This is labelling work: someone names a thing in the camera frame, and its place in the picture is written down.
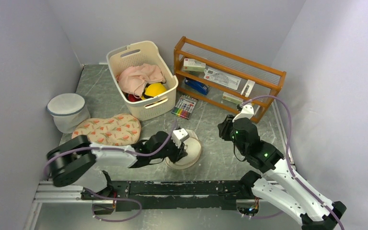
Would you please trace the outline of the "pink bra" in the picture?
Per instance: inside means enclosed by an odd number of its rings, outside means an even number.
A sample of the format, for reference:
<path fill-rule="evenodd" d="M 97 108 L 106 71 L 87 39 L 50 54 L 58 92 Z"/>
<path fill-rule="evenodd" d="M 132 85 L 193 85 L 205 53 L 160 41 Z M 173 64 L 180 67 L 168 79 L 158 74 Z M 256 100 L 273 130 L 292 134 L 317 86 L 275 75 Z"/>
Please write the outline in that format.
<path fill-rule="evenodd" d="M 157 65 L 142 64 L 128 67 L 124 71 L 131 72 L 131 82 L 129 85 L 118 84 L 118 86 L 122 92 L 133 94 L 137 98 L 142 96 L 147 84 L 166 82 L 163 72 Z"/>

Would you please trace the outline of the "white mesh laundry bag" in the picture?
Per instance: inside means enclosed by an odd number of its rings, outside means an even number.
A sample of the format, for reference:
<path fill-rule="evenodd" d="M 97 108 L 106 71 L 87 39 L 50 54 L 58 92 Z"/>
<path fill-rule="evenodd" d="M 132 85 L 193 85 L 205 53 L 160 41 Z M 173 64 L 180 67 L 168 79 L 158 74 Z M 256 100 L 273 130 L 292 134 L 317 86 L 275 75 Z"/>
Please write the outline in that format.
<path fill-rule="evenodd" d="M 175 170 L 184 170 L 191 167 L 199 160 L 201 156 L 202 146 L 197 134 L 193 130 L 186 129 L 186 131 L 190 135 L 190 138 L 188 138 L 184 142 L 185 144 L 184 149 L 186 150 L 188 155 L 183 159 L 179 160 L 177 163 L 170 162 L 168 158 L 164 160 L 168 167 Z"/>

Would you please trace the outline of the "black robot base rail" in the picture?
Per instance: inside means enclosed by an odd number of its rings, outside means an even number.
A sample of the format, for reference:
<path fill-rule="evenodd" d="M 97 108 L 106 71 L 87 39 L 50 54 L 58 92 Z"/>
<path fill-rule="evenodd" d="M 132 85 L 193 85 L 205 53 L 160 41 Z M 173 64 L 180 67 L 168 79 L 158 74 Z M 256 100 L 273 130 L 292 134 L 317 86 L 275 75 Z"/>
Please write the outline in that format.
<path fill-rule="evenodd" d="M 220 208 L 236 210 L 256 200 L 251 189 L 239 180 L 220 181 L 113 181 L 95 197 L 83 189 L 81 199 L 91 201 L 97 213 L 142 209 Z"/>

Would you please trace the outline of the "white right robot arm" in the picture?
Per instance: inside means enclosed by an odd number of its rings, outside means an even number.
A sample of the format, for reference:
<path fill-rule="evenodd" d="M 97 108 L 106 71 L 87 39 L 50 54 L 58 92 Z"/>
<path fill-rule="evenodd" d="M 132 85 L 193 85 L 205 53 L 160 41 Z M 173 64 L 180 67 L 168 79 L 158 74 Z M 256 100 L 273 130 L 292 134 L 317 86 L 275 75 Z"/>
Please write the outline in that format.
<path fill-rule="evenodd" d="M 231 141 L 253 171 L 240 180 L 239 191 L 244 198 L 256 196 L 274 205 L 303 230 L 333 230 L 339 225 L 346 206 L 321 195 L 309 183 L 298 178 L 283 153 L 260 139 L 255 124 L 248 118 L 227 115 L 218 124 L 219 137 Z"/>

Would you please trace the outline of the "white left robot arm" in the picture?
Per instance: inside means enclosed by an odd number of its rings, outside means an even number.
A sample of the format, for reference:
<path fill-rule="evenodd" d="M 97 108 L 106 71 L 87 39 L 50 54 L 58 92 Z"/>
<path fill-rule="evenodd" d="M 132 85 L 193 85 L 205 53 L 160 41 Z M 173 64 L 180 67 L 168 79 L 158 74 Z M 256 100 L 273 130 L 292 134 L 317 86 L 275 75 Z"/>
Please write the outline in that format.
<path fill-rule="evenodd" d="M 55 187 L 78 185 L 93 191 L 101 199 L 113 194 L 113 185 L 106 167 L 141 168 L 165 159 L 177 162 L 187 154 L 184 141 L 190 137 L 185 129 L 167 134 L 159 131 L 148 140 L 128 146 L 92 143 L 86 135 L 70 140 L 47 155 L 44 173 Z"/>

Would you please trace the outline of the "yellow bra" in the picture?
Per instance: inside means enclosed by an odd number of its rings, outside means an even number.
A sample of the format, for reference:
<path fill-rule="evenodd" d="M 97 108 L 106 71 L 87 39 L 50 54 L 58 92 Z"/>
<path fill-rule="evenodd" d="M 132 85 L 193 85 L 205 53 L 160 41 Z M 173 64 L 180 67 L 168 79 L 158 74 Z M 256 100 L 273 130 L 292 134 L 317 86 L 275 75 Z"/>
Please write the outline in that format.
<path fill-rule="evenodd" d="M 149 98 L 156 97 L 159 94 L 165 93 L 166 91 L 167 91 L 167 89 L 160 82 L 147 84 L 145 89 L 144 89 L 144 92 L 143 92 L 143 94 L 140 98 L 142 100 L 146 100 L 146 99 L 149 99 Z"/>

